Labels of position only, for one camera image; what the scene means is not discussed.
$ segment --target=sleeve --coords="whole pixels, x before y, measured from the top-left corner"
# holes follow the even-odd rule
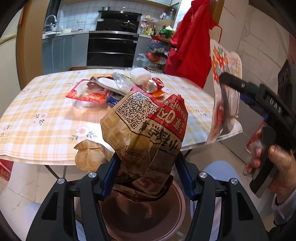
[[[288,197],[288,199],[282,203],[277,204],[276,194],[271,205],[272,212],[274,214],[274,223],[277,226],[286,224],[296,209],[296,189]]]

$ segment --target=table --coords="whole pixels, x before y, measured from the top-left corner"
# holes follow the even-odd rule
[[[81,79],[94,74],[113,73],[110,69],[88,69],[49,74],[34,78],[14,99],[0,119],[0,158],[9,161],[46,165],[75,165],[74,146],[85,139],[103,144],[99,111],[76,109],[65,95]],[[188,79],[165,74],[160,78],[169,94],[185,99],[188,123],[181,150],[205,145],[210,131],[213,98]],[[233,130],[217,141],[242,132],[238,121]]]

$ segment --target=qr code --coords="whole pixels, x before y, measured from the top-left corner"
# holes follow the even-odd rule
[[[144,118],[159,106],[141,92],[131,94],[116,110],[116,114],[135,129]]]

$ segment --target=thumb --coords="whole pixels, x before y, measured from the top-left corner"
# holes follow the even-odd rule
[[[272,145],[268,150],[269,160],[282,173],[287,173],[291,167],[294,156],[291,152],[281,149],[279,146]]]

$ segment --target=crumpled brown paper bag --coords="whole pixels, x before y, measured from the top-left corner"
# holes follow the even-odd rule
[[[180,95],[161,103],[133,87],[100,121],[104,141],[121,159],[113,188],[134,202],[159,199],[172,184],[187,118]]]
[[[86,172],[95,172],[101,164],[109,162],[113,156],[113,152],[106,147],[90,140],[84,140],[74,148],[78,150],[75,164]]]

